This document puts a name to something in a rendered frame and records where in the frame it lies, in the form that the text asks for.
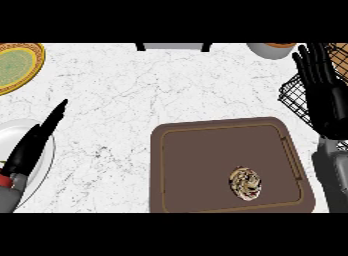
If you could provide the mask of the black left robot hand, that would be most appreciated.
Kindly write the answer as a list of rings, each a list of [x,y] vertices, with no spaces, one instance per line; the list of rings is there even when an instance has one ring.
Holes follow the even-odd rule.
[[[28,176],[31,174],[45,151],[49,137],[64,118],[67,104],[68,100],[64,100],[54,109],[46,121],[42,124],[36,124],[23,137],[2,169],[5,176],[12,176],[14,174]]]

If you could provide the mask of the white plate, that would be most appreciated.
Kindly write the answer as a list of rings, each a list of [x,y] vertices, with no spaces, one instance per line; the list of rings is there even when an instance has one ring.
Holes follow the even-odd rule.
[[[36,124],[39,124],[39,121],[33,119],[18,119],[0,124],[0,168],[3,167],[2,162],[8,160],[18,142]],[[51,137],[39,163],[28,177],[27,189],[17,209],[23,208],[46,180],[54,164],[55,150],[55,137]]]

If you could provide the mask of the speckled cupcake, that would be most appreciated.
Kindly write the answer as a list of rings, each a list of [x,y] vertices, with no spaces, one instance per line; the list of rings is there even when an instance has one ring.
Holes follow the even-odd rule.
[[[229,185],[235,195],[244,201],[253,201],[262,193],[262,178],[248,167],[238,167],[229,177]]]

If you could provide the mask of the white bowl with brown rim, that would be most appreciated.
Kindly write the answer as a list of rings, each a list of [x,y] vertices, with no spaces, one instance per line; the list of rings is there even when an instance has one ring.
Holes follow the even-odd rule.
[[[248,47],[265,59],[278,60],[288,56],[296,43],[248,43]]]

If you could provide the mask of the yellow green patterned plate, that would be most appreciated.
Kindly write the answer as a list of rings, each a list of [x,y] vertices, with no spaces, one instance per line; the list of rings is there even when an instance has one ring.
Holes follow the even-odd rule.
[[[0,96],[31,81],[42,70],[45,59],[42,43],[0,43]]]

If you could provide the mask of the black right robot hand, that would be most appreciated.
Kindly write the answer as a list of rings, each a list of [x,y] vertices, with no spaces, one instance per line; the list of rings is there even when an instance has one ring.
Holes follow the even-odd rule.
[[[318,133],[348,140],[348,86],[337,78],[324,43],[309,43],[293,54],[306,88],[309,116]]]

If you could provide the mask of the brown tray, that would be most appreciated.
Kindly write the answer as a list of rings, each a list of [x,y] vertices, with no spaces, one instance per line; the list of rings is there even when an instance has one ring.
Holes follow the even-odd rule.
[[[259,198],[232,191],[234,170],[262,178]],[[316,205],[288,128],[275,117],[160,125],[151,135],[151,211],[309,213]]]

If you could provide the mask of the grey appliance with black legs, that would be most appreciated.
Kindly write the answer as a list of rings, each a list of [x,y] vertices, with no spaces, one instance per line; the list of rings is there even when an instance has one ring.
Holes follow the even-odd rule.
[[[212,43],[138,43],[136,47],[139,51],[147,51],[148,49],[189,49],[209,52]]]

